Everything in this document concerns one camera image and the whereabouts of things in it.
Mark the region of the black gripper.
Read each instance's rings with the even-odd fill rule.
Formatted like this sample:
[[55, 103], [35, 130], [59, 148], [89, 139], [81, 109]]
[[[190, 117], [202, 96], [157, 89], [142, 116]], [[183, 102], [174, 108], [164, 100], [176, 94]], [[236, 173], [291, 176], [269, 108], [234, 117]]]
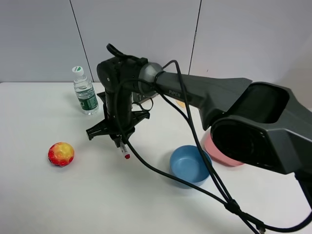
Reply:
[[109, 135], [119, 148], [120, 143], [134, 133], [137, 124], [150, 118], [149, 111], [132, 111], [131, 92], [120, 92], [117, 100], [112, 92], [98, 93], [97, 96], [103, 101], [104, 120], [86, 130], [89, 140]]

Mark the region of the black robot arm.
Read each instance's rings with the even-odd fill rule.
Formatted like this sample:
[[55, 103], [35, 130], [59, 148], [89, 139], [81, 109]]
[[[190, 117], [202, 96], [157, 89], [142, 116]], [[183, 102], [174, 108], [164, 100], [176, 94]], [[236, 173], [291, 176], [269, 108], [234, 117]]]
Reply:
[[97, 66], [104, 120], [88, 138], [109, 135], [116, 146], [150, 115], [131, 110], [131, 95], [152, 91], [199, 109], [204, 130], [224, 155], [280, 174], [294, 173], [312, 199], [312, 114], [285, 87], [247, 78], [205, 78], [165, 72], [146, 58], [113, 57]]

